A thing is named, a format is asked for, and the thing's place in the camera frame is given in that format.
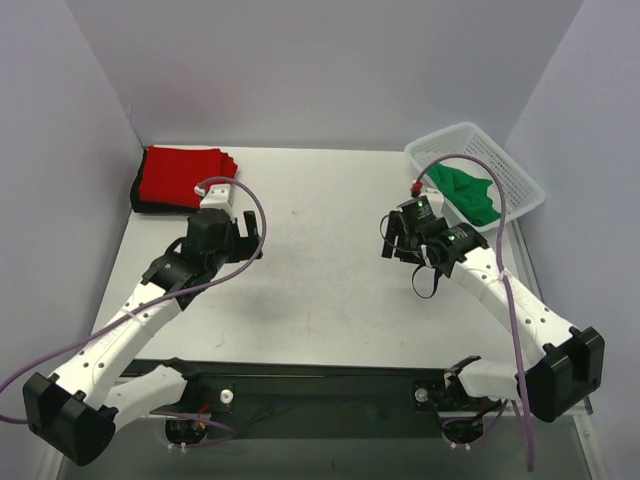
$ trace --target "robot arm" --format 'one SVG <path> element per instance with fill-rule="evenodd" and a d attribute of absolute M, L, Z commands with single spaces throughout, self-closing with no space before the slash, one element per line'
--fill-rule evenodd
<path fill-rule="evenodd" d="M 471 292 L 511 333 L 506 291 L 494 251 L 470 225 L 449 227 L 426 196 L 414 196 L 389 213 L 382 256 L 435 269 Z M 533 295 L 508 270 L 525 360 L 532 413 L 551 422 L 600 386 L 604 340 L 578 330 Z M 516 366 L 468 357 L 445 373 L 452 395 L 520 398 Z"/>
<path fill-rule="evenodd" d="M 198 392 L 199 372 L 178 359 L 125 384 L 114 384 L 147 342 L 197 294 L 176 296 L 138 314 L 133 309 L 167 293 L 204 285 L 225 263 L 246 260 L 255 252 L 260 240 L 255 215 L 244 212 L 248 235 L 241 237 L 231 216 L 229 194 L 228 185 L 215 185 L 206 192 L 203 208 L 189 218 L 186 237 L 152 262 L 109 323 L 123 315 L 130 315 L 130 320 L 87 344 L 49 377 L 36 373 L 25 383 L 29 428 L 78 465 L 100 455 L 124 425 Z"/>

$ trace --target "white backdrop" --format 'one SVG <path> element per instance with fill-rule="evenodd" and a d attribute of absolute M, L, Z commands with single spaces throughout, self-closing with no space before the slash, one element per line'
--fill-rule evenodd
<path fill-rule="evenodd" d="M 140 147 L 62 1 L 0 2 L 0 37 L 4 380 L 91 328 Z M 0 397 L 3 414 L 24 417 L 21 384 Z M 0 478 L 33 478 L 43 448 L 0 423 Z"/>
<path fill-rule="evenodd" d="M 581 0 L 66 0 L 143 143 L 502 143 Z"/>
<path fill-rule="evenodd" d="M 507 142 L 547 193 L 522 221 L 542 294 L 605 338 L 594 422 L 615 479 L 640 470 L 640 3 L 587 0 Z"/>

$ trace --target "purple cable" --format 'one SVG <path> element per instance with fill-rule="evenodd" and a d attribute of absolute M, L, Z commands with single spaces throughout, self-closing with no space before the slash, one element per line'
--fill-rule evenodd
<path fill-rule="evenodd" d="M 27 373 L 29 370 L 32 370 L 33 368 L 37 367 L 38 365 L 41 365 L 45 362 L 48 362 L 49 360 L 56 358 L 60 355 L 63 355 L 67 352 L 70 352 L 72 350 L 78 350 L 84 346 L 86 346 L 89 342 L 92 342 L 93 340 L 100 338 L 102 335 L 104 335 L 105 333 L 110 332 L 111 330 L 114 330 L 116 328 L 118 328 L 120 325 L 122 325 L 123 323 L 129 321 L 131 319 L 131 317 L 139 314 L 140 312 L 146 310 L 147 308 L 151 308 L 155 305 L 158 305 L 159 303 L 162 303 L 166 300 L 171 300 L 173 298 L 177 298 L 177 297 L 181 297 L 182 295 L 189 295 L 192 293 L 200 293 L 203 290 L 206 290 L 210 287 L 215 287 L 216 285 L 220 285 L 221 283 L 224 283 L 228 280 L 231 280 L 232 278 L 237 277 L 238 275 L 240 275 L 242 272 L 244 272 L 247 268 L 249 268 L 251 266 L 251 264 L 256 260 L 256 258 L 258 258 L 258 255 L 260 255 L 260 252 L 262 251 L 262 248 L 264 247 L 264 242 L 265 239 L 267 238 L 267 217 L 265 215 L 264 212 L 264 208 L 262 207 L 262 204 L 260 203 L 260 200 L 258 200 L 258 197 L 255 195 L 255 193 L 253 193 L 251 191 L 251 189 L 249 187 L 247 187 L 244 183 L 239 182 L 238 180 L 236 180 L 235 178 L 228 178 L 228 177 L 210 177 L 207 178 L 206 180 L 203 180 L 202 182 L 200 182 L 200 184 L 198 184 L 199 187 L 205 187 L 208 185 L 211 185 L 214 182 L 218 182 L 218 183 L 231 183 L 233 185 L 236 185 L 238 187 L 240 187 L 242 190 L 244 190 L 247 195 L 249 195 L 249 197 L 251 197 L 251 200 L 253 200 L 253 202 L 256 205 L 256 208 L 258 209 L 258 212 L 260 213 L 260 220 L 261 220 L 261 224 L 262 224 L 262 235 L 260 237 L 260 241 L 258 242 L 258 247 L 256 248 L 255 252 L 253 252 L 253 254 L 249 257 L 249 259 L 242 265 L 240 266 L 240 268 L 238 268 L 237 270 L 234 270 L 233 272 L 231 272 L 228 275 L 225 275 L 222 278 L 219 278 L 217 280 L 213 280 L 209 283 L 205 283 L 203 285 L 198 285 L 196 287 L 191 287 L 191 288 L 185 288 L 184 290 L 180 290 L 177 292 L 172 292 L 172 293 L 168 293 L 166 295 L 163 295 L 161 297 L 155 298 L 153 300 L 151 300 L 150 302 L 147 302 L 145 304 L 140 305 L 139 307 L 134 308 L 133 310 L 131 310 L 131 312 L 129 312 L 126 315 L 123 315 L 122 317 L 120 317 L 118 320 L 115 320 L 113 322 L 111 322 L 109 325 L 107 325 L 106 327 L 102 328 L 101 330 L 98 330 L 96 333 L 94 333 L 93 335 L 84 338 L 82 340 L 79 340 L 67 347 L 63 347 L 60 348 L 58 350 L 56 350 L 55 352 L 51 352 L 47 355 L 44 355 L 43 357 L 38 358 L 37 360 L 34 360 L 33 362 L 29 363 L 28 365 L 25 365 L 24 367 L 20 368 L 19 370 L 16 370 L 14 373 L 12 373 L 9 378 L 7 378 L 4 382 L 2 382 L 0 384 L 0 395 L 2 395 L 2 393 L 7 389 L 7 387 L 9 387 L 9 385 L 11 385 L 13 382 L 15 382 L 19 377 L 21 377 L 22 375 L 24 375 L 25 373 Z M 4 422 L 4 423 L 11 423 L 13 425 L 26 425 L 27 419 L 26 418 L 13 418 L 13 417 L 8 417 L 5 415 L 0 414 L 0 422 Z"/>
<path fill-rule="evenodd" d="M 520 409 L 518 408 L 518 404 L 511 400 L 511 408 L 513 408 L 513 413 L 516 414 L 516 420 L 518 421 L 518 426 L 522 428 L 522 416 L 520 415 Z"/>
<path fill-rule="evenodd" d="M 504 226 L 507 218 L 507 198 L 504 193 L 504 188 L 502 187 L 502 183 L 498 176 L 489 168 L 489 166 L 484 163 L 482 160 L 472 157 L 471 155 L 465 154 L 450 154 L 443 155 L 440 158 L 435 159 L 429 165 L 422 169 L 420 174 L 418 175 L 416 182 L 422 180 L 429 169 L 433 166 L 441 163 L 445 160 L 449 160 L 451 158 L 461 158 L 464 160 L 469 160 L 477 165 L 480 165 L 484 168 L 489 176 L 493 179 L 493 183 L 495 183 L 496 188 L 498 189 L 498 193 L 500 194 L 500 222 L 498 223 L 498 232 L 496 239 L 496 263 L 498 264 L 498 270 L 500 273 L 504 271 L 504 260 L 502 258 L 502 235 L 504 234 Z M 520 335 L 518 334 L 518 321 L 516 319 L 516 307 L 515 302 L 513 300 L 513 290 L 511 289 L 511 283 L 509 282 L 509 277 L 504 275 L 502 277 L 502 281 L 504 282 L 504 289 L 507 294 L 507 305 L 509 307 L 509 322 L 511 324 L 511 337 L 513 338 L 513 350 L 516 357 L 516 367 L 518 369 L 518 385 L 520 386 L 520 397 L 522 398 L 522 410 L 523 414 L 523 423 L 524 423 L 524 439 L 527 444 L 527 470 L 530 472 L 533 471 L 535 466 L 535 458 L 536 458 L 536 440 L 535 434 L 533 432 L 533 422 L 531 421 L 531 407 L 529 405 L 529 393 L 527 391 L 527 381 L 525 378 L 524 371 L 524 360 L 522 358 L 522 345 L 520 344 Z"/>
<path fill-rule="evenodd" d="M 237 434 L 237 432 L 233 428 L 225 425 L 224 423 L 214 422 L 211 419 L 198 417 L 197 415 L 189 415 L 189 414 L 186 414 L 186 413 L 165 412 L 165 411 L 161 411 L 161 410 L 153 410 L 150 413 L 152 415 L 163 415 L 165 417 L 174 417 L 174 418 L 180 418 L 180 419 L 183 419 L 183 420 L 192 420 L 194 422 L 201 422 L 201 423 L 204 423 L 206 425 L 209 425 L 210 427 L 218 428 L 220 430 L 224 430 L 224 431 L 229 432 L 229 433 L 232 434 L 232 435 L 230 435 L 228 437 L 215 438 L 215 439 L 212 439 L 212 440 L 205 440 L 204 442 L 200 442 L 200 443 L 194 443 L 194 444 L 191 444 L 191 445 L 185 445 L 184 448 L 188 448 L 188 449 L 213 447 L 214 445 L 219 445 L 221 443 L 228 442 L 229 440 L 233 440 L 233 435 Z"/>
<path fill-rule="evenodd" d="M 211 419 L 204 418 L 204 417 L 199 417 L 197 415 L 189 415 L 188 413 L 167 412 L 167 411 L 164 411 L 164 410 L 153 410 L 150 413 L 152 415 L 162 415 L 164 417 L 175 417 L 175 418 L 180 418 L 182 420 L 191 420 L 193 422 L 202 422 L 202 423 L 204 423 L 206 425 L 209 425 L 210 427 L 215 427 L 215 428 L 218 428 L 220 430 L 224 430 L 225 432 L 229 432 L 229 433 L 233 433 L 233 434 L 238 433 L 233 428 L 228 427 L 224 423 L 214 422 Z"/>
<path fill-rule="evenodd" d="M 489 436 L 489 434 L 496 428 L 496 426 L 498 425 L 498 421 L 500 420 L 500 417 L 502 417 L 502 414 L 504 413 L 504 409 L 507 407 L 507 401 L 505 400 L 504 402 L 502 402 L 502 406 L 500 407 L 500 410 L 498 410 L 498 413 L 496 414 L 496 416 L 494 417 L 494 419 L 491 421 L 491 424 L 485 429 L 485 431 L 482 433 L 482 436 L 480 436 L 479 438 L 476 438 L 473 442 L 470 442 L 468 444 L 464 444 L 464 445 L 478 445 L 479 443 L 482 443 L 483 441 L 486 440 L 486 438 Z M 442 422 L 442 427 L 446 427 L 448 424 L 453 423 L 457 420 L 466 420 L 466 418 L 448 418 L 447 420 L 445 420 L 444 422 Z"/>

